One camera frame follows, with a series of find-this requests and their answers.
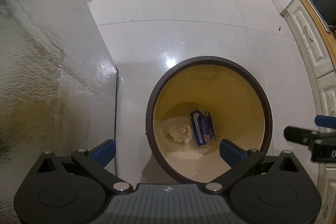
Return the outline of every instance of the blue gripper pad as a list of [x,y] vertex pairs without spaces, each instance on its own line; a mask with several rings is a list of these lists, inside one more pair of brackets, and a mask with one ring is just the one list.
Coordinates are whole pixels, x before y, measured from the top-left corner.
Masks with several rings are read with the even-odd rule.
[[232,168],[247,157],[247,152],[239,146],[224,139],[219,144],[221,158]]
[[116,152],[116,142],[112,139],[109,139],[103,142],[101,145],[90,150],[89,157],[100,166],[105,167],[116,156]]
[[315,117],[315,124],[318,127],[327,127],[336,129],[336,117],[317,115]]

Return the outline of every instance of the trash can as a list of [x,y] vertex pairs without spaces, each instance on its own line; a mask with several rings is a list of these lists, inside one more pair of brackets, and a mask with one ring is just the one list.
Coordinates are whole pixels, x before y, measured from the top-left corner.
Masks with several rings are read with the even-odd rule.
[[[195,110],[211,115],[214,138],[188,143],[170,134],[179,124],[190,125]],[[161,167],[181,183],[207,183],[230,167],[219,155],[228,139],[241,148],[267,152],[272,137],[272,114],[257,80],[240,65],[220,57],[201,56],[183,61],[159,80],[148,101],[146,132]]]

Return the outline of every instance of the cabinet handle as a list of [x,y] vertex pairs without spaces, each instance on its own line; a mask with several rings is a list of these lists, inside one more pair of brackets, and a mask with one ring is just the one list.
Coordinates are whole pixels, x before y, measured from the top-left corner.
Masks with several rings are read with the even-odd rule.
[[311,37],[310,37],[310,35],[309,35],[308,31],[307,31],[307,26],[304,26],[303,30],[306,32],[306,35],[308,36],[310,42],[313,42],[313,40],[311,39]]
[[328,207],[329,207],[329,205],[326,206],[323,217],[327,217]]

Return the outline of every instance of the blue wrapper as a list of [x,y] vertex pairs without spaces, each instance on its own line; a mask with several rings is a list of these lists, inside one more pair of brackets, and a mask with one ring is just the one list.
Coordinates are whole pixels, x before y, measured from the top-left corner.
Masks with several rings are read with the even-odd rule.
[[206,114],[199,110],[190,113],[194,136],[198,146],[206,145],[215,136],[210,113],[206,112]]

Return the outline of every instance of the metal screw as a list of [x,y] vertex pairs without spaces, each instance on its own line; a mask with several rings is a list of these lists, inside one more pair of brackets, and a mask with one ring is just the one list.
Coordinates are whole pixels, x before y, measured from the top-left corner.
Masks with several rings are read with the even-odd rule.
[[211,192],[218,192],[223,188],[223,186],[217,182],[210,182],[205,186],[205,188]]
[[113,188],[117,191],[126,191],[130,185],[127,182],[117,182],[113,184]]

